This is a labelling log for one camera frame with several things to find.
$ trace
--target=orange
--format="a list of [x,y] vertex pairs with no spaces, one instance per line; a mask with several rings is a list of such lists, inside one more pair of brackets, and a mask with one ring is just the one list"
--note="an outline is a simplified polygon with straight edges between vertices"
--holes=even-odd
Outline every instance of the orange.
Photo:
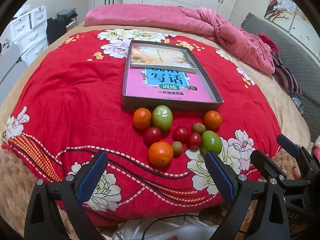
[[151,125],[151,112],[146,108],[139,108],[133,114],[133,125],[139,130],[145,130]]
[[217,129],[222,124],[222,116],[217,111],[209,111],[204,115],[203,123],[209,129]]
[[156,142],[150,146],[148,157],[153,165],[164,167],[170,164],[173,158],[173,149],[169,143]]

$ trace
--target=green fruit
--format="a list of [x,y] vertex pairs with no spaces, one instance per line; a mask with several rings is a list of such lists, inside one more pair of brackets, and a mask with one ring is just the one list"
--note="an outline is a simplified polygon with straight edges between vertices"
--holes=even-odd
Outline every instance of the green fruit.
[[200,151],[205,155],[209,151],[215,151],[220,154],[222,151],[222,141],[220,137],[213,131],[205,131],[201,137]]
[[172,112],[167,106],[157,106],[152,112],[152,123],[163,132],[170,130],[173,117]]
[[181,142],[173,142],[172,144],[171,144],[171,147],[172,147],[172,149],[173,149],[173,154],[175,155],[175,156],[179,156],[181,153],[182,153],[182,143]]
[[198,134],[202,135],[205,132],[205,126],[202,123],[196,122],[192,126],[192,131],[197,132]]

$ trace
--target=quilted gray fabric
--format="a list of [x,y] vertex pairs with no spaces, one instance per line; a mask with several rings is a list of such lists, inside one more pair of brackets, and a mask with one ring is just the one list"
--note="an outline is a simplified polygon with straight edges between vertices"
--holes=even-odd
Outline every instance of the quilted gray fabric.
[[304,115],[311,133],[311,141],[320,134],[320,67],[291,37],[271,23],[249,13],[241,26],[245,31],[266,34],[278,47],[281,60],[297,79],[303,96]]

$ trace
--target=red fruit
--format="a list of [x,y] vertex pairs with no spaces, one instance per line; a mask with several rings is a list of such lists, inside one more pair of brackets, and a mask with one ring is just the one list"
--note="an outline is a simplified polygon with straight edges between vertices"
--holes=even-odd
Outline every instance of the red fruit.
[[161,130],[157,127],[148,127],[143,134],[143,140],[147,145],[154,144],[161,140]]
[[172,138],[174,141],[185,142],[188,139],[189,131],[185,126],[179,126],[173,131]]
[[188,138],[188,146],[190,148],[198,148],[201,145],[201,135],[197,132],[192,132]]

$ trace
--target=kiwi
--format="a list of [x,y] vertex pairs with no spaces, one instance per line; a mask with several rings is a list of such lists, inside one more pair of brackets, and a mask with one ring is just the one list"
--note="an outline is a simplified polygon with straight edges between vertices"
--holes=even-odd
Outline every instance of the kiwi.
[[178,141],[173,142],[171,144],[171,147],[173,149],[173,154],[175,156],[180,156],[181,155],[181,153],[182,153],[182,143],[181,142],[178,142]]
[[192,131],[197,132],[198,134],[202,135],[205,132],[205,126],[202,123],[196,122],[192,126]]

